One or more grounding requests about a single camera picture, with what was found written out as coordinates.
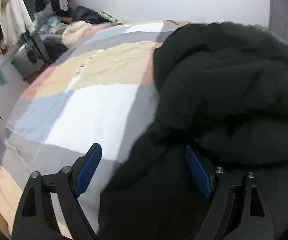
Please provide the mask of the black puffer jacket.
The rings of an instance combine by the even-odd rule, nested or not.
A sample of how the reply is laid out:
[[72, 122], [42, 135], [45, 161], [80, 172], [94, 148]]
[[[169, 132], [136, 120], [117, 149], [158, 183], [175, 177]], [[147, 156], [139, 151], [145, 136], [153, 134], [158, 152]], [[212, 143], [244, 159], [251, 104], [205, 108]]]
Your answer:
[[189, 23], [154, 51], [155, 119], [100, 196], [100, 239], [191, 239], [206, 209], [184, 149], [253, 172], [288, 228], [288, 45], [260, 27]]

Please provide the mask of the patchwork bed cover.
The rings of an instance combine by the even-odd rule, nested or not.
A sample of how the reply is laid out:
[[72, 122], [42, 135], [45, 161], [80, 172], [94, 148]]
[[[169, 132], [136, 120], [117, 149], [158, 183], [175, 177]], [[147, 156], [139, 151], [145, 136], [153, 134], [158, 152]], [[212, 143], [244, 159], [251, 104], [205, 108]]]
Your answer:
[[[98, 143], [101, 161], [78, 198], [98, 237], [101, 193], [155, 119], [154, 51], [189, 23], [154, 21], [101, 31], [68, 49], [20, 96], [0, 146], [0, 211], [12, 229], [31, 174], [58, 173]], [[69, 232], [57, 194], [51, 200], [60, 232]], [[65, 237], [72, 239], [70, 233]]]

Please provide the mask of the grey suitcase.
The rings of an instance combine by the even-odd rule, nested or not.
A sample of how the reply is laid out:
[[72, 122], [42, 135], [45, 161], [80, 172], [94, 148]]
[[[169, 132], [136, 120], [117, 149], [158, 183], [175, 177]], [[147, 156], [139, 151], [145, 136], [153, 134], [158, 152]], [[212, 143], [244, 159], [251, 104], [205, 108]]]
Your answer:
[[44, 46], [37, 46], [32, 40], [22, 44], [16, 51], [11, 63], [23, 80], [28, 81], [36, 74], [41, 74], [49, 61], [49, 54]]

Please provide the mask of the white hanging garment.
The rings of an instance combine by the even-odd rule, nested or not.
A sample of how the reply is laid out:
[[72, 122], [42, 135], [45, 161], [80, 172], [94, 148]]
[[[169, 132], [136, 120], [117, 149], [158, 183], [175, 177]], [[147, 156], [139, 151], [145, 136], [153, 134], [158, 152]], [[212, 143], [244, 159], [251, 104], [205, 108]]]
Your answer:
[[4, 39], [14, 46], [26, 31], [35, 32], [35, 26], [23, 0], [1, 0], [1, 19]]

